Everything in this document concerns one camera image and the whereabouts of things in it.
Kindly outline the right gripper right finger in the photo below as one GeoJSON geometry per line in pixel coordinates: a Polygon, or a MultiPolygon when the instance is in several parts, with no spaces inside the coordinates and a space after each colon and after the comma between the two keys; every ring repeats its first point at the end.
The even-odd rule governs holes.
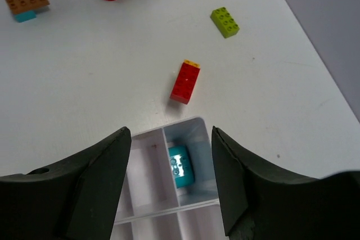
{"type": "Polygon", "coordinates": [[[322,179],[281,168],[219,128],[211,149],[229,239],[358,239],[359,172],[322,179]]]}

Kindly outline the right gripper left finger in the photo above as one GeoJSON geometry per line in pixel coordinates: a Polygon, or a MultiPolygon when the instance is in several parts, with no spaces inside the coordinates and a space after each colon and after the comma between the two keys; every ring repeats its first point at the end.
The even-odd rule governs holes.
{"type": "Polygon", "coordinates": [[[123,127],[58,162],[1,177],[1,238],[109,239],[131,142],[123,127]]]}

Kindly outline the teal curved lego brick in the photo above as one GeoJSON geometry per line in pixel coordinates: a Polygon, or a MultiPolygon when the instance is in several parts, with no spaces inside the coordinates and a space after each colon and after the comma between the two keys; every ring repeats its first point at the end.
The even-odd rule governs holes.
{"type": "Polygon", "coordinates": [[[195,175],[187,148],[185,146],[174,146],[168,151],[176,187],[183,188],[192,185],[195,182],[195,175]]]}

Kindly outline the red lego brick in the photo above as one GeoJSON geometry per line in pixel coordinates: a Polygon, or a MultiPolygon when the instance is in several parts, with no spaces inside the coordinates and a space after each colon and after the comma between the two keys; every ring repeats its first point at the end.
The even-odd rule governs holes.
{"type": "Polygon", "coordinates": [[[187,105],[191,99],[200,68],[183,62],[175,80],[170,99],[187,105]]]}

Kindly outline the brown lego brick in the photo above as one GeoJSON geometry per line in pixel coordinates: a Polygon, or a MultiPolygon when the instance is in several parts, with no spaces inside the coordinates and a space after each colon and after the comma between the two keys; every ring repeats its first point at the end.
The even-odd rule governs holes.
{"type": "Polygon", "coordinates": [[[36,18],[36,11],[50,5],[49,0],[5,0],[17,22],[36,18]]]}

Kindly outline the yellow lego brick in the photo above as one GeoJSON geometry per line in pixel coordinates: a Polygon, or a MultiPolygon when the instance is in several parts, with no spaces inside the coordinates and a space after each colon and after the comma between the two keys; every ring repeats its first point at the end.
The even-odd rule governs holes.
{"type": "Polygon", "coordinates": [[[192,62],[190,60],[184,60],[184,63],[188,64],[188,65],[191,65],[193,67],[196,67],[196,68],[200,68],[200,65],[198,63],[195,63],[195,62],[192,62]]]}

